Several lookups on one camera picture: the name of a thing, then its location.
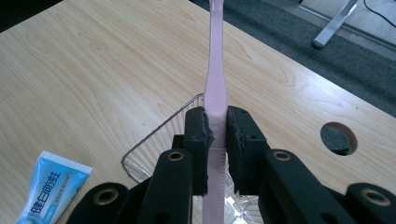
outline wooden table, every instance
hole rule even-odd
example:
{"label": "wooden table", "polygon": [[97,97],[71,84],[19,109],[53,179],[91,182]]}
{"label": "wooden table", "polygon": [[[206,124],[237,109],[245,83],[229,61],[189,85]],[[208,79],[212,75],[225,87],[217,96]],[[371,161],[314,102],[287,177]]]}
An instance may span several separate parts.
{"label": "wooden table", "polygon": [[[22,210],[42,150],[93,167],[60,218],[94,186],[135,185],[128,149],[202,92],[209,15],[188,1],[63,1],[0,34],[0,218]],[[271,147],[299,156],[326,186],[369,182],[396,193],[396,119],[224,24],[230,105],[248,110]],[[330,121],[358,139],[337,156]]]}

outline gray carpet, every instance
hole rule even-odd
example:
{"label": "gray carpet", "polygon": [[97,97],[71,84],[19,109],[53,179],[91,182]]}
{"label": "gray carpet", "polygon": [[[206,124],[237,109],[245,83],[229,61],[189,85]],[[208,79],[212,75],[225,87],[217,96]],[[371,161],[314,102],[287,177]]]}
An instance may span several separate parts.
{"label": "gray carpet", "polygon": [[262,0],[225,0],[224,20],[396,118],[396,62],[337,35],[314,49],[321,28]]}

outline floor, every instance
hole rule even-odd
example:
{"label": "floor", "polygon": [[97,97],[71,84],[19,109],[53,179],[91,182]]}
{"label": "floor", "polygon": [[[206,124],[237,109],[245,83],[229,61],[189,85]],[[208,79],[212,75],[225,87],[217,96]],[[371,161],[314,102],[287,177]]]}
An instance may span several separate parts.
{"label": "floor", "polygon": [[[275,7],[282,8],[283,10],[288,11],[289,13],[303,20],[309,21],[319,27],[325,27],[328,23],[328,20],[321,18],[318,15],[314,15],[313,13],[308,12],[303,8],[301,8],[299,5],[300,0],[262,0],[262,1],[269,3]],[[378,44],[373,40],[370,40],[362,35],[358,35],[356,33],[349,31],[345,27],[340,28],[336,34],[396,62],[395,49],[390,49],[381,44]]]}

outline wire basket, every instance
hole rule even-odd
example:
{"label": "wire basket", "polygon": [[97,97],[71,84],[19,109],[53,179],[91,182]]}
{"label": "wire basket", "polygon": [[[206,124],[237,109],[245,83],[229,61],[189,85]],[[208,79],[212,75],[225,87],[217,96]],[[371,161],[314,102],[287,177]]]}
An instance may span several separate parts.
{"label": "wire basket", "polygon": [[[175,134],[184,133],[186,112],[204,104],[204,95],[198,94],[183,105],[174,115],[142,139],[122,157],[122,167],[136,183],[148,179],[154,172],[161,153],[172,146]],[[263,223],[258,207],[258,197],[238,196],[233,193],[233,180],[226,174],[225,223]],[[202,197],[193,197],[192,222],[201,223]]]}

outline round hole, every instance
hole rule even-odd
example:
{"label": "round hole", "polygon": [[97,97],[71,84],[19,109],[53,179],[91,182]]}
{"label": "round hole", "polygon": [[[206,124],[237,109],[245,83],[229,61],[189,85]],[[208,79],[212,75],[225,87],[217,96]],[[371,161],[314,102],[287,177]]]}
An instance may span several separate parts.
{"label": "round hole", "polygon": [[390,199],[382,194],[381,192],[378,192],[373,189],[363,189],[361,191],[361,195],[369,202],[375,203],[376,205],[379,206],[390,206]]}
{"label": "round hole", "polygon": [[181,152],[171,152],[168,155],[169,161],[181,161],[184,158],[184,154]]}
{"label": "round hole", "polygon": [[355,134],[342,123],[329,122],[323,125],[320,138],[327,149],[340,156],[350,155],[358,148]]}
{"label": "round hole", "polygon": [[160,213],[160,214],[157,214],[157,216],[155,216],[156,223],[167,223],[167,222],[169,222],[170,219],[171,218],[166,213]]}
{"label": "round hole", "polygon": [[338,223],[338,220],[335,216],[333,216],[332,214],[329,213],[323,213],[320,215],[320,217],[323,219],[323,221],[325,221],[326,223]]}
{"label": "round hole", "polygon": [[114,202],[119,197],[119,192],[116,189],[102,189],[95,193],[93,202],[99,205],[106,205]]}
{"label": "round hole", "polygon": [[286,152],[282,151],[275,151],[273,153],[274,157],[277,158],[280,161],[289,161],[290,160],[290,155]]}

